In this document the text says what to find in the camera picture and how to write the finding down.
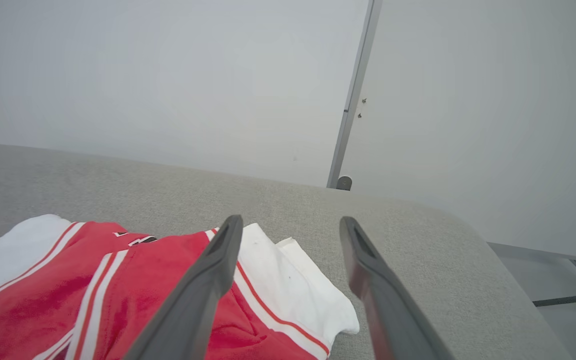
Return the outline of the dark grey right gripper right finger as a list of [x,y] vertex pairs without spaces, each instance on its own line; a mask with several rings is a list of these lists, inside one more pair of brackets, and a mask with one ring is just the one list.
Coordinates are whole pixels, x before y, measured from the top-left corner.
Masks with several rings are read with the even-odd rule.
[[359,222],[342,217],[339,236],[347,282],[363,303],[375,360],[456,360]]

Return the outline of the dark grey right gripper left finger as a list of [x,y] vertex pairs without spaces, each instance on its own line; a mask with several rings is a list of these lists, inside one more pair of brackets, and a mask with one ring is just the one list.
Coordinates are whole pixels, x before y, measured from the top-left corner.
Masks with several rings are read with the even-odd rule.
[[242,216],[226,218],[123,360],[205,359],[218,302],[233,286],[242,234]]

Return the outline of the red white jersey garment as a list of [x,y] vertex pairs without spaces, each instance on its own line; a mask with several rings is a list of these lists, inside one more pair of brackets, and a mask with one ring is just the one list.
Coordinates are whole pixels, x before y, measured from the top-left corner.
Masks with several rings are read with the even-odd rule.
[[[25,219],[0,237],[0,360],[121,360],[217,234]],[[327,360],[361,329],[350,299],[292,238],[243,228],[206,360]]]

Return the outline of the thin metal frame post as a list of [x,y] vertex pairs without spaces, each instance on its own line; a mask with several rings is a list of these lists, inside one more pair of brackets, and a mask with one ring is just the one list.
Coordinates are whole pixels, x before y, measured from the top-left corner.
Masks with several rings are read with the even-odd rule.
[[383,2],[384,0],[369,0],[366,7],[366,16],[362,27],[362,34],[359,39],[358,52],[356,53],[354,68],[350,78],[349,91],[343,106],[342,120],[326,183],[326,187],[330,189],[336,189],[338,186],[338,180],[354,124],[355,112],[357,111],[359,102],[361,102],[362,85],[370,61],[371,48],[373,47],[375,34],[377,32],[378,19],[381,14]]

